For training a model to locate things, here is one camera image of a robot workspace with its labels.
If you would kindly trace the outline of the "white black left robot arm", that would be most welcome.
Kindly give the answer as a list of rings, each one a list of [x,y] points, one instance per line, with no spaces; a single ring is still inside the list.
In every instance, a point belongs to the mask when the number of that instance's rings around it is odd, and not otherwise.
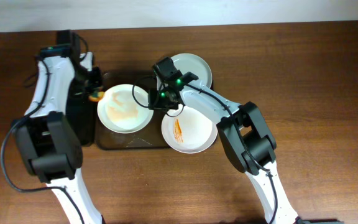
[[[95,103],[101,73],[93,54],[41,53],[33,99],[24,117],[13,121],[14,135],[27,172],[57,197],[70,223],[104,223],[83,180],[84,146],[93,143]]]

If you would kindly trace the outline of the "white plate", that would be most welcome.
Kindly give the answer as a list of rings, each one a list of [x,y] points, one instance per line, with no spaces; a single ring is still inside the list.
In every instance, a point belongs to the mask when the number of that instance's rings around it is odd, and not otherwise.
[[[190,107],[169,110],[161,124],[165,142],[174,150],[195,154],[209,148],[218,136],[218,130],[206,116]]]
[[[152,110],[141,107],[134,100],[133,88],[136,100],[145,106],[148,103],[148,93],[130,84],[109,88],[104,98],[98,102],[97,113],[100,122],[115,133],[130,134],[140,131],[150,123],[154,115]]]

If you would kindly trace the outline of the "yellow green sponge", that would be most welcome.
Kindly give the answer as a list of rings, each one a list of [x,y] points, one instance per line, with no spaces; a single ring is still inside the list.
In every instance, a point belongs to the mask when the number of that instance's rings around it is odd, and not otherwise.
[[[88,96],[88,99],[92,102],[99,102],[104,98],[104,91],[94,91]]]

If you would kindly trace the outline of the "grey-green plate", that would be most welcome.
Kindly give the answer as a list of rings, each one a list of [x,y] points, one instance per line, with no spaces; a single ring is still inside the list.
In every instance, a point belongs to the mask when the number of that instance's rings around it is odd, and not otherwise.
[[[187,72],[191,72],[198,77],[197,81],[190,82],[191,86],[197,88],[212,87],[213,74],[209,65],[204,59],[190,53],[177,54],[172,56],[171,59],[173,60],[175,68],[181,71],[183,75]]]

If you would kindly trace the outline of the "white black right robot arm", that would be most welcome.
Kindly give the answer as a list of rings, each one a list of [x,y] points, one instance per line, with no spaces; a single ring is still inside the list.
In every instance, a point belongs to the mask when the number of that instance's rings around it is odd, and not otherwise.
[[[225,99],[199,80],[179,78],[149,91],[149,108],[187,106],[207,117],[218,129],[229,162],[252,183],[267,223],[302,223],[280,181],[277,147],[259,108]]]

